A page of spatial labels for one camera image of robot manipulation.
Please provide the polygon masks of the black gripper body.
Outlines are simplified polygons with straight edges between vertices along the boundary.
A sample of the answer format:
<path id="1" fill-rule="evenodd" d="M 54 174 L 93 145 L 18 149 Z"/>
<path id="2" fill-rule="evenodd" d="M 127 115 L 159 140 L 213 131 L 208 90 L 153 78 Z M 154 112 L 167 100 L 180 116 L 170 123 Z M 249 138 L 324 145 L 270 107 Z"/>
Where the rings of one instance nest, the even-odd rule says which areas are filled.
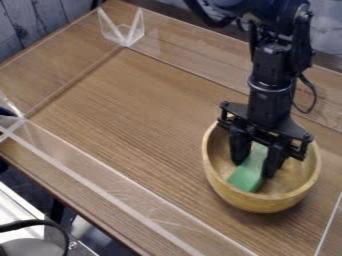
<path id="1" fill-rule="evenodd" d="M 302 161 L 314 136 L 292 119 L 296 80 L 269 84 L 250 78 L 249 87 L 248 104 L 224 101 L 220 105 L 222 114 L 218 126 L 229 132 L 229 145 L 230 129 L 238 128 L 250 136 L 252 144 L 262 144 L 268 151 L 274 144 L 281 145 L 286 159 Z"/>

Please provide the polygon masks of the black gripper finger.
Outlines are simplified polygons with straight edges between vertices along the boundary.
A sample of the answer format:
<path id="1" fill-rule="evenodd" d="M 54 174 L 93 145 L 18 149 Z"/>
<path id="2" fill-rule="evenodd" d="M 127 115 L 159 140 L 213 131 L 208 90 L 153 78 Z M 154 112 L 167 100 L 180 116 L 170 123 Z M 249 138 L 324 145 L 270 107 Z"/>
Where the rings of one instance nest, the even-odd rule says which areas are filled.
<path id="1" fill-rule="evenodd" d="M 236 165 L 241 165 L 246 160 L 252 150 L 252 139 L 248 133 L 238 128 L 230 129 L 230 152 Z"/>
<path id="2" fill-rule="evenodd" d="M 273 178 L 277 170 L 282 167 L 286 159 L 285 149 L 281 145 L 274 144 L 269 147 L 268 156 L 262 167 L 262 177 Z"/>

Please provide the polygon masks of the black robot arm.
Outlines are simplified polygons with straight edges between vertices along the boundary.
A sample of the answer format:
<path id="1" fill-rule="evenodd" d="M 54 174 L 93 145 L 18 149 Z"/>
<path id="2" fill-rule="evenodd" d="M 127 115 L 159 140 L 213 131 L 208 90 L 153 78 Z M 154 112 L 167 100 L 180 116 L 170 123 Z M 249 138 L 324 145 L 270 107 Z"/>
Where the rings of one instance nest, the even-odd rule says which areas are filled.
<path id="1" fill-rule="evenodd" d="M 229 131 L 232 160 L 241 164 L 252 144 L 268 147 L 262 176 L 270 178 L 288 158 L 306 158 L 313 135 L 292 118 L 296 88 L 306 82 L 312 67 L 313 12 L 308 0 L 185 0 L 192 11 L 212 27 L 249 21 L 253 71 L 246 104 L 225 101 L 218 125 Z"/>

